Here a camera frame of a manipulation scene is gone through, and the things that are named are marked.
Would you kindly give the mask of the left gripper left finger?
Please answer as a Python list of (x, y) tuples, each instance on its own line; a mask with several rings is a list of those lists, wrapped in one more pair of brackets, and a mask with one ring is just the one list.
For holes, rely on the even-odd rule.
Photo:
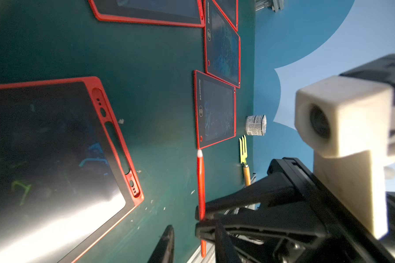
[(174, 241), (174, 228), (172, 225), (168, 225), (160, 237), (148, 263), (173, 263)]

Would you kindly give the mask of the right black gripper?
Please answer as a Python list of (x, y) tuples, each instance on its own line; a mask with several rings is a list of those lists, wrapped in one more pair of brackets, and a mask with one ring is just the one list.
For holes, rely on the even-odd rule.
[[(395, 192), (387, 192), (388, 233), (376, 239), (356, 217), (298, 159), (273, 159), (268, 176), (233, 194), (205, 203), (203, 219), (195, 226), (195, 236), (214, 241), (220, 224), (228, 233), (254, 238), (284, 238), (314, 245), (329, 237), (341, 242), (346, 260), (366, 263), (395, 263)], [(297, 192), (310, 203), (309, 210), (261, 210), (212, 219), (214, 214), (250, 204), (287, 201)]]

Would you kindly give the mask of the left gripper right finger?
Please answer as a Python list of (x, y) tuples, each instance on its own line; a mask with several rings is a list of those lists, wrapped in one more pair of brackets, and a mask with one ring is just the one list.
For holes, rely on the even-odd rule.
[(219, 222), (215, 224), (215, 251), (217, 263), (241, 263), (228, 233)]

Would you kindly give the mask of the red stylus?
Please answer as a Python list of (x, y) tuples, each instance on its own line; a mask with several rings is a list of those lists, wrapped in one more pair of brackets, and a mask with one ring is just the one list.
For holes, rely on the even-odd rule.
[(204, 157), (201, 149), (197, 152), (197, 188), (198, 188), (198, 207), (199, 207), (199, 220), (205, 219), (205, 167)]

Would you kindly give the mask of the colourful scribble red writing tablet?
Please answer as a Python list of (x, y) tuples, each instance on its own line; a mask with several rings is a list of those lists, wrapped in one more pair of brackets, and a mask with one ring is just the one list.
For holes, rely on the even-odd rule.
[(215, 1), (205, 1), (205, 71), (240, 87), (240, 37)]

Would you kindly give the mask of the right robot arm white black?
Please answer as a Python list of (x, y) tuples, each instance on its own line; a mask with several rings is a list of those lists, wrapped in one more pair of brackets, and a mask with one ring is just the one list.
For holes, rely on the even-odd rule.
[(299, 89), (295, 127), (313, 168), (273, 159), (207, 203), (196, 237), (218, 263), (395, 263), (395, 54)]

